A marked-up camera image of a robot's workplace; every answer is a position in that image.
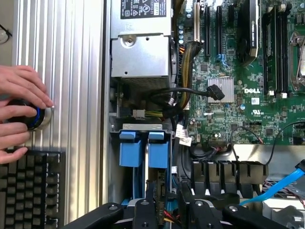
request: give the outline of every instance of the knob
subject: knob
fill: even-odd
[[[6,120],[6,123],[24,123],[27,125],[28,130],[35,130],[42,129],[46,124],[50,122],[52,114],[51,108],[40,109],[23,99],[13,99],[8,103],[8,105],[30,106],[36,110],[37,114],[34,117],[12,117]]]

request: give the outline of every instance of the heatsink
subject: heatsink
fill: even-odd
[[[220,101],[215,101],[213,98],[208,98],[208,103],[234,103],[234,79],[231,78],[215,78],[208,80],[208,86],[217,85],[223,92],[224,98]]]

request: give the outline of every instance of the black keyboard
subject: black keyboard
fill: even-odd
[[[0,165],[0,229],[61,228],[65,166],[65,153],[47,151]]]

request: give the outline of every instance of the motherboard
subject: motherboard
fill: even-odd
[[[192,88],[204,91],[216,84],[225,94],[221,101],[191,96],[186,109],[194,142],[225,146],[232,130],[245,126],[269,145],[284,126],[304,120],[305,86],[296,83],[305,71],[303,2],[187,0],[177,26],[180,58],[188,42],[202,44]],[[304,138],[305,126],[295,125],[278,143],[301,145]],[[234,142],[257,140],[241,130]]]

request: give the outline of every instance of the power supply label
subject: power supply label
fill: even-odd
[[[121,19],[166,17],[166,0],[121,0]]]

